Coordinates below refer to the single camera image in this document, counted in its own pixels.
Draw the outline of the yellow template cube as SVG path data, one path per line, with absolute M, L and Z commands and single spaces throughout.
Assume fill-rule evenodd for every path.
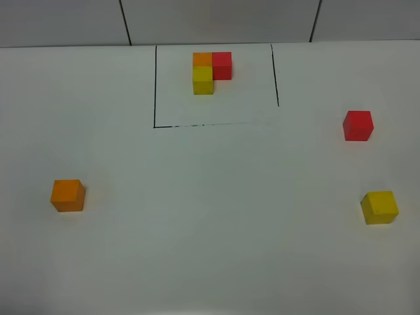
M 214 92 L 213 68 L 211 66 L 194 66 L 192 84 L 195 95 L 212 95 Z

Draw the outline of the red template cube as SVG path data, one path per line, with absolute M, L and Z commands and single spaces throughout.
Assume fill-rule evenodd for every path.
M 232 79 L 232 53 L 213 52 L 212 53 L 213 79 L 231 80 Z

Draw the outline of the orange template cube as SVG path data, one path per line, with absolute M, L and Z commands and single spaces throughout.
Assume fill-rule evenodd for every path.
M 193 67 L 212 67 L 213 54 L 211 52 L 194 52 Z

